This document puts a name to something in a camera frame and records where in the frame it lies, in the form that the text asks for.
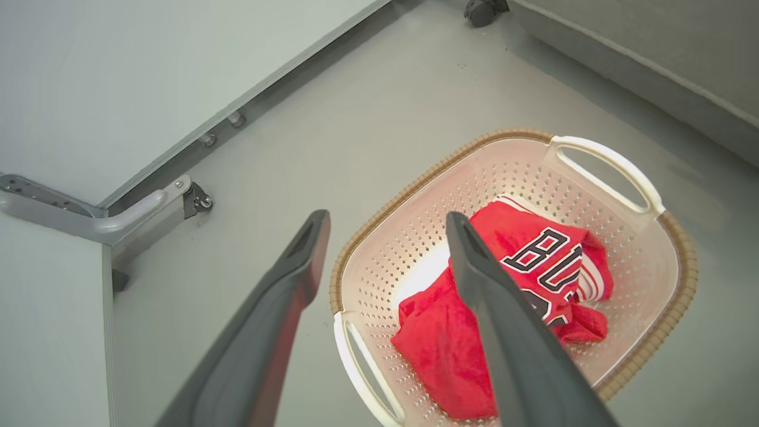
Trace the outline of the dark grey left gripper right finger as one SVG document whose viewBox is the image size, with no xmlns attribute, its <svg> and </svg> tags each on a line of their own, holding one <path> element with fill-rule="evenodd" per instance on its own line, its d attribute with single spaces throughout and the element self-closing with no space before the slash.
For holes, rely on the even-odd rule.
<svg viewBox="0 0 759 427">
<path fill-rule="evenodd" d="M 612 413 L 463 213 L 445 232 L 457 292 L 475 315 L 503 426 L 616 426 Z"/>
</svg>

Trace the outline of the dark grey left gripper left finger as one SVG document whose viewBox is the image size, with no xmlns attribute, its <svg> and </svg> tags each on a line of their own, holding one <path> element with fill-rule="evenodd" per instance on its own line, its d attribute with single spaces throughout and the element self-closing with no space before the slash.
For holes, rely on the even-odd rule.
<svg viewBox="0 0 759 427">
<path fill-rule="evenodd" d="M 318 292 L 330 212 L 316 210 L 202 357 L 158 426 L 272 426 L 303 311 Z"/>
</svg>

